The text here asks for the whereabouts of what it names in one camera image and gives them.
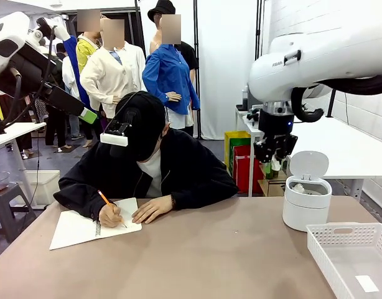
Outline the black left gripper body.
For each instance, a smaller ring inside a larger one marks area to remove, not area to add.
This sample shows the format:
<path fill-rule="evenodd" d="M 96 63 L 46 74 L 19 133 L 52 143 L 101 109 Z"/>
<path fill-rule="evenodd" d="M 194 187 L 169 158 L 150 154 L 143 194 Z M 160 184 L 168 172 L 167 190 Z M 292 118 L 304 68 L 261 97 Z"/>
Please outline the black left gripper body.
<path fill-rule="evenodd" d="M 36 93 L 44 79 L 48 58 L 28 43 L 19 49 L 9 60 L 7 67 L 0 73 L 0 91 L 14 97 L 16 79 L 11 68 L 22 76 L 20 97 Z"/>

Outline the person's right hand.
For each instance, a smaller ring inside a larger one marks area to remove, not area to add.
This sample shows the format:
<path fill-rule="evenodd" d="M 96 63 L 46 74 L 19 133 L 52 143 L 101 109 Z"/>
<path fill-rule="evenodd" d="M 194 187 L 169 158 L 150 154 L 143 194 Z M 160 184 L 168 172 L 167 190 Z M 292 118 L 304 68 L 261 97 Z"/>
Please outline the person's right hand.
<path fill-rule="evenodd" d="M 99 221 L 103 227 L 115 228 L 123 225 L 123 217 L 120 215 L 121 209 L 115 204 L 105 204 L 99 212 Z"/>

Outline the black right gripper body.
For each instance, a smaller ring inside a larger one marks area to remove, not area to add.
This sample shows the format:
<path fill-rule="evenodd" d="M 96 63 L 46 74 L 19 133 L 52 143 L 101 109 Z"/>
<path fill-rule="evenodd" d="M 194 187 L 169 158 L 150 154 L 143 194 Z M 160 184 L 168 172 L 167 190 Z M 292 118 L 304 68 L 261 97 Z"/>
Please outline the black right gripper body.
<path fill-rule="evenodd" d="M 273 115 L 260 110 L 258 130 L 267 136 L 291 134 L 294 124 L 294 115 Z"/>

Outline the person's left hand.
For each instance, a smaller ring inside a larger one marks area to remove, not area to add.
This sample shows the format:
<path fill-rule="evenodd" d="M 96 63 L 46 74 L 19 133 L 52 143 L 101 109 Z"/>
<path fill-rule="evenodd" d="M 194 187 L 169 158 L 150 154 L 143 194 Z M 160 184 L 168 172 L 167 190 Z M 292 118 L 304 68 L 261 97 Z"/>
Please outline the person's left hand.
<path fill-rule="evenodd" d="M 157 197 L 143 204 L 133 215 L 133 223 L 149 224 L 157 217 L 170 212 L 174 202 L 171 195 Z"/>

